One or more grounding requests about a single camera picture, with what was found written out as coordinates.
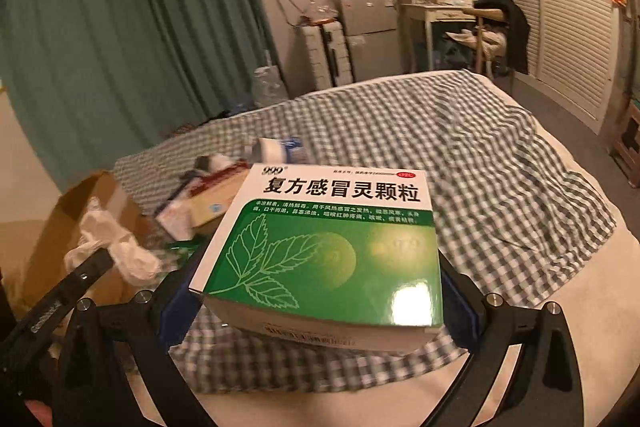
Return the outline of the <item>grey mini fridge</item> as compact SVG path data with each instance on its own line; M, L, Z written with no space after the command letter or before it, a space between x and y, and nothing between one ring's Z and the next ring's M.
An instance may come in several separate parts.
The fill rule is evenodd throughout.
M400 75L399 15L394 0L337 0L356 81Z

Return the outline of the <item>red tan medicine box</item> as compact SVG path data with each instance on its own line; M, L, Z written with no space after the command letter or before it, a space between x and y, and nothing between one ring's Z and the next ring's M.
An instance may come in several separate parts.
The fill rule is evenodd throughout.
M241 159L204 176L191 188L188 207L193 230L208 227L226 213L249 172L247 161Z

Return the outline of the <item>white tape roll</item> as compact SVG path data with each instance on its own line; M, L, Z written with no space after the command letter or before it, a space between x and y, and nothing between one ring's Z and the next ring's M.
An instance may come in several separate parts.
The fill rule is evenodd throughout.
M309 162L301 139L258 138L245 150L245 159L250 164L306 165Z

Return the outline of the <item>blue white packet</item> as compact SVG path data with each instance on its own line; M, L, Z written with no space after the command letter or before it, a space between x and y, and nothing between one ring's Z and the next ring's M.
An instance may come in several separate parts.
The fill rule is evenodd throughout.
M181 178L177 188L154 210L157 224L174 240L192 239L191 191L201 184L205 173L189 170Z

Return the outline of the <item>white suitcase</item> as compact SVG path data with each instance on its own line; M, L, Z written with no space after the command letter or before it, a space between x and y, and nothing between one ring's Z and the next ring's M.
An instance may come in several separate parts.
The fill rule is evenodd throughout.
M354 82L343 26L337 20L300 28L311 68L314 90L348 86Z

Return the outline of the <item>wooden chair with clothes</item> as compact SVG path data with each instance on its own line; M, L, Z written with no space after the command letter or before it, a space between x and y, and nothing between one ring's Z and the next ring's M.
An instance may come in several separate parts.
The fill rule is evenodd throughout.
M514 0L475 0L463 13L474 18L475 27L446 36L473 52L470 65L475 72L489 79L500 74L510 81L517 72L528 73L530 25Z

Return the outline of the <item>white tissue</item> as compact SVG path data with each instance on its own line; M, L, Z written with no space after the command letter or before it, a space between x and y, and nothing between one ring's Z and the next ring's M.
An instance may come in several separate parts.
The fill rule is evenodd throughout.
M105 210L96 196L88 202L88 208L79 221L77 245L64 256L67 273L77 269L100 248L110 254L114 267L131 286L151 284L160 275L162 262L151 251L143 248L128 229Z

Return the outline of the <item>green white medicine box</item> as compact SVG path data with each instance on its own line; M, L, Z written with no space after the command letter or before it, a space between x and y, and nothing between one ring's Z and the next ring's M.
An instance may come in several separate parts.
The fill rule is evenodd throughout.
M421 170L257 164L190 288L236 329L403 355L444 326Z

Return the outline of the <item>green curtain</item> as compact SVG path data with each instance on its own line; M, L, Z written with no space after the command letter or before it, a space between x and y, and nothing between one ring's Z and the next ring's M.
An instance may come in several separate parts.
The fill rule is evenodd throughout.
M250 99L262 0L1 0L1 79L60 190Z

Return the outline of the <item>clear water jug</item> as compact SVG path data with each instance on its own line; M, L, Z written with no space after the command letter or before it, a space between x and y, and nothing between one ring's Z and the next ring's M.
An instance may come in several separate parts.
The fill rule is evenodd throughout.
M265 50L265 66L254 70L252 95L257 107L267 107L288 101L288 89L281 78L279 67L271 60L271 54Z

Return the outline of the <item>white dressing table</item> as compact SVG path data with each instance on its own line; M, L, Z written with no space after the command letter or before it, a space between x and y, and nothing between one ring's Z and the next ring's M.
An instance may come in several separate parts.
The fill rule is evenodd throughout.
M408 53L409 72L418 71L418 61L414 52L413 36L411 30L412 22L419 22L422 25L422 35L424 37L427 69L434 69L434 36L433 26L438 24L475 24L475 17L466 14L463 6L419 4L412 2L399 3L399 19L402 44Z

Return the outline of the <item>brown cardboard box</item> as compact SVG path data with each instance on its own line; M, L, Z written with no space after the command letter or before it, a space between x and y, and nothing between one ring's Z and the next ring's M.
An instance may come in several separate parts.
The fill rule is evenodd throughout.
M66 275L63 258L77 246L80 220L95 197L116 221L144 242L149 219L108 171L93 173L63 194L50 213L30 256L21 290L21 304L30 309Z

